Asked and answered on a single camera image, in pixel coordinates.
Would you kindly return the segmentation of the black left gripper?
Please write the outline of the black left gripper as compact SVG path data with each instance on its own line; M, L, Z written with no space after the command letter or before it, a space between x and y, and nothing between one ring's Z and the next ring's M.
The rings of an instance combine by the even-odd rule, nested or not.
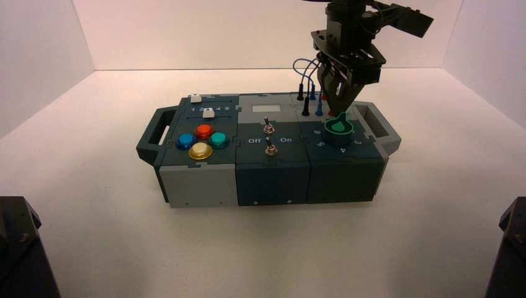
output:
M337 78L330 66L319 67L319 83L333 115L345 112L364 84L380 80L381 68L386 60L372 43L375 38L373 26L378 20L378 16L328 17L326 29L311 32L314 48L347 72L347 79L343 76Z

